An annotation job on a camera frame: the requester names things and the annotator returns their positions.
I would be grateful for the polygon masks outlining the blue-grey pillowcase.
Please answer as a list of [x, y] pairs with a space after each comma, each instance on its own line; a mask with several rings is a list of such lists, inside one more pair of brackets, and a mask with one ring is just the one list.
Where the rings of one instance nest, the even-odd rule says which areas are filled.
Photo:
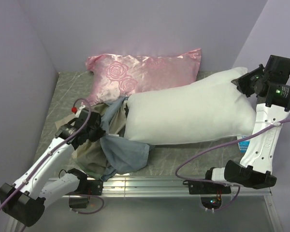
[[108, 102], [108, 107], [101, 118], [101, 127], [106, 134], [100, 139], [100, 144], [110, 164], [100, 177], [102, 181], [107, 181], [115, 174], [132, 173], [144, 168], [148, 162], [149, 152], [155, 147], [130, 141], [119, 135], [125, 128], [129, 112], [127, 103], [127, 97]]

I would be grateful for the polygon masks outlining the white pillow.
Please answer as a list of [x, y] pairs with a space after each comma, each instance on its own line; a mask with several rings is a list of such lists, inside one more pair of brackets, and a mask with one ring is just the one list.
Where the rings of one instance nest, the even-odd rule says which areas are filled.
[[132, 94], [124, 137], [150, 145], [178, 145], [252, 134], [256, 112], [232, 80], [248, 72], [225, 71], [182, 87]]

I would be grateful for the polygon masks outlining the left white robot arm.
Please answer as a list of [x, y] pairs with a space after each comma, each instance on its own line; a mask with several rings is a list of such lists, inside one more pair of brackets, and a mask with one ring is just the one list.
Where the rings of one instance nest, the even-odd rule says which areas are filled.
[[0, 187], [0, 209], [26, 227], [33, 226], [45, 209], [64, 195], [92, 196], [87, 174], [70, 169], [60, 179], [48, 183], [56, 168], [86, 141], [99, 140], [105, 131], [101, 115], [84, 108], [56, 132], [41, 157], [13, 184]]

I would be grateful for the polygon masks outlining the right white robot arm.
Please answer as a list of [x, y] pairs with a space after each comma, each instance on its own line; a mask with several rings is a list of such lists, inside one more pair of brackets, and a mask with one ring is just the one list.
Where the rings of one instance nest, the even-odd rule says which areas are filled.
[[282, 124], [290, 114], [289, 77], [290, 58], [271, 55], [265, 66], [259, 65], [232, 81], [247, 97], [256, 94], [255, 126], [253, 134], [247, 137], [249, 145], [240, 162], [230, 160], [224, 168], [211, 168], [206, 172], [205, 191], [216, 192], [220, 182], [253, 189], [276, 184], [272, 164]]

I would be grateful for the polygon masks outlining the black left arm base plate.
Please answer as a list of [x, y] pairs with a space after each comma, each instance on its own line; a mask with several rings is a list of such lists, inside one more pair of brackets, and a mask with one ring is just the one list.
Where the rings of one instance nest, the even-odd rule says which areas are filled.
[[101, 196], [103, 190], [103, 181], [96, 179], [88, 179], [85, 188], [85, 194], [93, 196]]

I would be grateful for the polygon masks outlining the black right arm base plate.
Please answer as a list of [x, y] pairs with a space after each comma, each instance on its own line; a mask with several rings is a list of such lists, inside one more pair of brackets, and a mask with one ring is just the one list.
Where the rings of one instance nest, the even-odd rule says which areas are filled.
[[231, 194], [231, 188], [209, 182], [184, 180], [183, 185], [188, 186], [190, 195], [218, 195]]

